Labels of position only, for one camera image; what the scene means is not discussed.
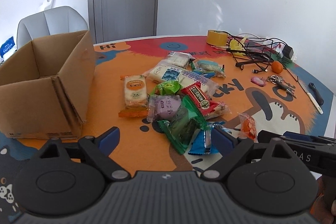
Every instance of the white knife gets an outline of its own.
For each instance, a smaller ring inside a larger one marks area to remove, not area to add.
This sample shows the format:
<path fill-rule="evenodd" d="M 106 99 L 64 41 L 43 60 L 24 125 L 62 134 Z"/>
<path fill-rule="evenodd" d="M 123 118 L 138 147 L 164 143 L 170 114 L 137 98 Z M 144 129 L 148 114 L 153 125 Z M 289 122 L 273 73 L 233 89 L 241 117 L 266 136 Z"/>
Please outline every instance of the white knife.
<path fill-rule="evenodd" d="M 305 84 L 301 80 L 299 80 L 299 84 L 302 87 L 302 89 L 305 91 L 305 93 L 307 93 L 308 97 L 310 98 L 310 100 L 312 101 L 312 103 L 314 104 L 314 106 L 316 107 L 316 109 L 318 110 L 318 112 L 320 114 L 323 114 L 322 108 L 319 106 L 319 104 L 315 100 L 314 96 L 311 95 L 311 93 L 306 89 Z"/>

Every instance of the round table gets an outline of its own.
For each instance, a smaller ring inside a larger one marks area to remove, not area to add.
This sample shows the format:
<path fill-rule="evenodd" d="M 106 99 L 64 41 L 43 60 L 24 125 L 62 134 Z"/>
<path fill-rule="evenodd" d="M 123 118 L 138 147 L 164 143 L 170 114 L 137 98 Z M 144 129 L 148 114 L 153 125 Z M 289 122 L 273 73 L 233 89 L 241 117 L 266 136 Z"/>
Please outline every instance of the round table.
<path fill-rule="evenodd" d="M 274 84 L 259 87 L 251 83 L 256 76 L 255 64 L 245 65 L 244 70 L 235 67 L 232 55 L 206 44 L 206 36 L 145 37 L 101 43 L 94 46 L 97 55 L 95 76 L 83 126 L 83 136 L 98 136 L 109 128 L 120 128 L 120 142 L 110 157 L 132 175 L 137 170 L 196 170 L 202 172 L 221 158 L 221 155 L 179 155 L 156 123 L 145 118 L 119 118 L 123 108 L 123 82 L 121 75 L 141 75 L 164 59 L 170 51 L 188 52 L 197 59 L 215 61 L 225 65 L 226 79 L 214 77 L 220 87 L 213 96 L 215 101 L 224 101 L 231 114 L 217 120 L 226 122 L 227 128 L 239 127 L 238 113 L 246 112 L 256 120 L 257 131 L 268 130 L 283 134 L 291 131 L 315 136 L 334 137 L 336 100 L 334 94 L 315 77 L 297 65 L 290 69 L 306 85 L 313 82 L 324 99 L 320 115 L 295 79 L 284 70 L 281 76 L 297 99 L 279 90 Z M 274 73 L 258 74 L 267 78 Z M 147 80 L 147 91 L 156 85 Z M 46 140 L 8 139 L 0 133 L 0 222 L 6 223 L 19 213 L 15 200 L 8 198 L 12 182 L 25 164 Z"/>

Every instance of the black knife handle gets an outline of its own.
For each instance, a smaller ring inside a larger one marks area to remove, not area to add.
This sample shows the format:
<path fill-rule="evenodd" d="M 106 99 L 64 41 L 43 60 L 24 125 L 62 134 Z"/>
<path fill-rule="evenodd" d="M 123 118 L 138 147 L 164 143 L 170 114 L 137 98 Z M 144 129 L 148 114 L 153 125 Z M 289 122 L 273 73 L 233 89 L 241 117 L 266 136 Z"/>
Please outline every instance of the black knife handle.
<path fill-rule="evenodd" d="M 317 103 L 321 106 L 324 104 L 324 100 L 321 96 L 321 94 L 319 93 L 319 91 L 317 90 L 317 88 L 315 87 L 314 83 L 309 83 L 308 87 L 310 87 L 310 89 L 314 92 L 315 94 L 315 99 L 317 101 Z"/>

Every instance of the snack package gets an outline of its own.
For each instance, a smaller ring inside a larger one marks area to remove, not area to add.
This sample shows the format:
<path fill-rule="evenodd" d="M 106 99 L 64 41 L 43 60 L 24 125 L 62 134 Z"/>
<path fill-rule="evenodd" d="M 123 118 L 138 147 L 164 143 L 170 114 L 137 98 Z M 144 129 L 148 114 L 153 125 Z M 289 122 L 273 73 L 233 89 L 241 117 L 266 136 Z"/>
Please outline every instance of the snack package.
<path fill-rule="evenodd" d="M 202 75 L 203 77 L 206 77 L 208 79 L 216 75 L 214 71 L 205 72 L 204 70 L 201 70 L 201 69 L 195 69 L 193 70 L 193 72 L 197 73 L 198 75 Z"/>
<path fill-rule="evenodd" d="M 229 134 L 231 131 L 224 127 L 225 122 L 207 122 L 206 130 L 200 130 L 193 140 L 189 155 L 206 155 L 219 153 L 211 142 L 212 130 L 218 128 Z"/>
<path fill-rule="evenodd" d="M 204 72 L 214 72 L 217 77 L 224 77 L 224 65 L 220 67 L 218 63 L 208 60 L 197 60 L 194 62 L 194 66 L 196 70 L 201 70 Z"/>
<path fill-rule="evenodd" d="M 182 86 L 178 81 L 169 80 L 155 86 L 151 95 L 175 95 Z"/>
<path fill-rule="evenodd" d="M 124 78 L 125 109 L 119 117 L 146 117 L 148 114 L 148 98 L 145 77 L 129 75 Z"/>
<path fill-rule="evenodd" d="M 189 62 L 191 60 L 195 60 L 195 58 L 192 57 L 191 54 L 185 52 L 170 52 L 166 60 L 168 63 L 174 66 L 186 69 L 189 65 Z"/>
<path fill-rule="evenodd" d="M 212 96 L 219 87 L 219 84 L 214 81 L 192 71 L 169 64 L 166 60 L 161 60 L 154 68 L 145 72 L 144 76 L 158 84 L 168 80 L 176 80 L 184 88 L 199 81 L 202 84 L 202 91 L 209 97 Z"/>
<path fill-rule="evenodd" d="M 181 106 L 172 121 L 159 121 L 160 128 L 167 135 L 177 152 L 182 155 L 188 148 L 197 128 L 205 130 L 207 123 L 189 96 L 184 96 Z"/>
<path fill-rule="evenodd" d="M 215 109 L 215 107 L 218 106 L 218 103 L 209 100 L 209 98 L 201 90 L 200 82 L 196 82 L 184 89 L 181 89 L 181 93 L 190 96 L 203 116 L 209 114 Z"/>
<path fill-rule="evenodd" d="M 151 95 L 147 121 L 171 121 L 180 107 L 182 99 L 178 95 Z"/>
<path fill-rule="evenodd" d="M 224 102 L 217 102 L 218 106 L 215 107 L 215 109 L 204 116 L 206 120 L 210 120 L 216 117 L 219 117 L 225 113 L 231 113 L 229 107 Z"/>
<path fill-rule="evenodd" d="M 241 129 L 239 133 L 239 137 L 241 138 L 250 138 L 254 142 L 257 141 L 257 129 L 255 127 L 255 120 L 249 114 L 246 113 L 238 113 Z"/>

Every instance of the green snack wrapper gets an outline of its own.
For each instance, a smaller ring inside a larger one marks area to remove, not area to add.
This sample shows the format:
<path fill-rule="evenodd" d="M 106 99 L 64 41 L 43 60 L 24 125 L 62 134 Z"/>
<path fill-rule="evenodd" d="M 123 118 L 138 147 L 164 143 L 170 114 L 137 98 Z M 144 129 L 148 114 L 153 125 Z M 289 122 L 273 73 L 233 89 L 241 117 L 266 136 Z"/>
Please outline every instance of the green snack wrapper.
<path fill-rule="evenodd" d="M 172 121 L 158 121 L 177 152 L 182 155 L 188 148 L 196 129 L 205 130 L 207 123 L 189 96 L 184 96 Z"/>
<path fill-rule="evenodd" d="M 156 85 L 150 95 L 175 95 L 182 88 L 178 81 L 168 80 Z"/>

